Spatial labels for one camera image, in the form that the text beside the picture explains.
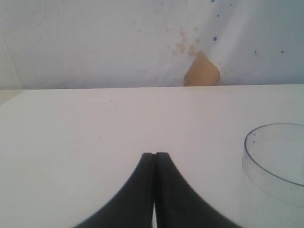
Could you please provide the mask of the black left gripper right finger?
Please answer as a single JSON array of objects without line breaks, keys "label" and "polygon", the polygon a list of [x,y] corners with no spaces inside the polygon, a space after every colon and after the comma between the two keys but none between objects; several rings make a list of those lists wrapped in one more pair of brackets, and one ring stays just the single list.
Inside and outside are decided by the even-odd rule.
[{"label": "black left gripper right finger", "polygon": [[154,203],[159,228],[238,228],[186,182],[170,155],[156,153]]}]

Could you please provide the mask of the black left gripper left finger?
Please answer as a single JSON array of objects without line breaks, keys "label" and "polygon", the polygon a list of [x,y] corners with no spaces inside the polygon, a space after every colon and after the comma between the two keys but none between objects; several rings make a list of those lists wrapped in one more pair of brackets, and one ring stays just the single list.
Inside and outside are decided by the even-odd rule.
[{"label": "black left gripper left finger", "polygon": [[116,195],[78,228],[151,228],[155,155],[143,153]]}]

